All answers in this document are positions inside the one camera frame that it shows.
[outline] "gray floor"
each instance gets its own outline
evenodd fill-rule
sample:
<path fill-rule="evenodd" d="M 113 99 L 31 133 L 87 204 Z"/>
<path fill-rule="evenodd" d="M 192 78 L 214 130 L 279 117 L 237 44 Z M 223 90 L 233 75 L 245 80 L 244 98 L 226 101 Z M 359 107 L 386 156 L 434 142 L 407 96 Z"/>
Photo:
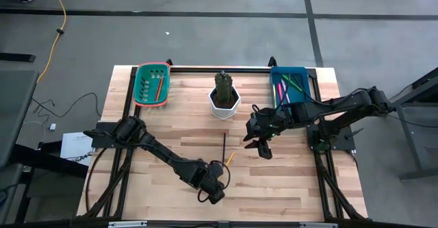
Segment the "gray floor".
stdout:
<path fill-rule="evenodd" d="M 173 12 L 305 12 L 303 0 L 63 0 L 68 9 Z M 438 0 L 311 0 L 315 13 L 436 14 Z M 56 0 L 29 5 L 0 0 L 0 7 L 59 8 Z M 58 113 L 77 97 L 95 92 L 103 108 L 115 64 L 172 58 L 175 64 L 264 66 L 271 55 L 281 66 L 315 66 L 307 19 L 69 16 L 49 71 L 34 98 L 53 99 Z M 0 15 L 0 50 L 37 55 L 33 64 L 1 62 L 1 69 L 42 71 L 62 23 L 61 16 Z M 438 21 L 317 20 L 324 66 L 334 67 L 342 94 L 378 86 L 390 97 L 437 67 Z M 99 119 L 94 99 L 79 102 L 57 130 L 90 129 Z M 26 121 L 41 121 L 32 104 Z M 400 182 L 415 169 L 400 123 L 366 118 L 356 138 L 359 174 L 370 218 L 438 226 L 438 177 Z M 42 128 L 26 124 L 19 142 L 36 145 Z M 28 220 L 70 218 L 83 180 L 48 174 L 32 187 Z"/>

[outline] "wooden table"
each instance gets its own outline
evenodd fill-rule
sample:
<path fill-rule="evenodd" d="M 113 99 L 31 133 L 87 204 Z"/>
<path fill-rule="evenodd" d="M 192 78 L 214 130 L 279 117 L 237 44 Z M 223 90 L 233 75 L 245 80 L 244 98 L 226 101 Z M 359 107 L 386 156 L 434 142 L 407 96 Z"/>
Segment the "wooden table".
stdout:
<path fill-rule="evenodd" d="M 102 121 L 116 122 L 123 112 L 132 66 L 115 66 Z M 323 100 L 339 96 L 333 68 L 317 68 Z M 274 157 L 265 160 L 257 150 L 244 149 L 245 123 L 251 105 L 270 107 L 268 74 L 234 73 L 233 83 L 242 97 L 237 114 L 221 121 L 210 113 L 207 95 L 214 87 L 214 73 L 172 73 L 166 107 L 142 108 L 140 118 L 161 143 L 181 157 L 222 160 L 223 134 L 227 134 L 226 159 L 231 183 L 226 197 L 216 205 L 199 203 L 197 191 L 179 180 L 173 169 L 142 149 L 136 149 L 131 165 L 123 219 L 133 220 L 234 220 L 323 221 L 315 160 L 304 129 L 284 131 L 270 142 Z M 110 178 L 115 150 L 99 160 L 90 182 L 90 203 L 102 194 Z M 366 216 L 359 175 L 352 158 L 334 151 L 339 188 L 357 211 Z M 85 191 L 78 215 L 85 212 Z M 333 195 L 327 193 L 334 215 Z M 117 198 L 113 198 L 112 212 Z"/>

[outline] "teal basket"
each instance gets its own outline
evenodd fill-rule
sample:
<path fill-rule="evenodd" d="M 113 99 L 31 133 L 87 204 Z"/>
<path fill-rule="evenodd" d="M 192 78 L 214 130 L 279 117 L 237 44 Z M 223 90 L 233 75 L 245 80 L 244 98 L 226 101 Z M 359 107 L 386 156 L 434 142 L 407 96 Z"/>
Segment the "teal basket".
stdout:
<path fill-rule="evenodd" d="M 160 80 L 163 79 L 158 94 Z M 143 107 L 159 107 L 168 100 L 170 65 L 165 62 L 150 62 L 138 66 L 134 81 L 134 102 Z"/>

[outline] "white pot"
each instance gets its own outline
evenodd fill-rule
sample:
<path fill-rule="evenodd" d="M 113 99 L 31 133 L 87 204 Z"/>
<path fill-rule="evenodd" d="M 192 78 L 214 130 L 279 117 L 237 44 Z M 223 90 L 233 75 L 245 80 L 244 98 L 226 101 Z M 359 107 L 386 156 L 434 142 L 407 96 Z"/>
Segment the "white pot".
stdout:
<path fill-rule="evenodd" d="M 213 88 L 213 90 L 211 90 L 211 92 L 208 94 L 208 99 L 210 100 L 210 105 L 211 105 L 211 113 L 222 120 L 231 118 L 237 112 L 237 105 L 239 105 L 240 103 L 240 94 L 237 92 L 237 89 L 235 89 L 235 87 L 233 86 L 233 90 L 237 95 L 237 101 L 235 102 L 234 106 L 230 109 L 217 108 L 214 105 L 213 100 L 211 99 L 211 96 L 214 93 L 215 89 L 216 87 Z"/>

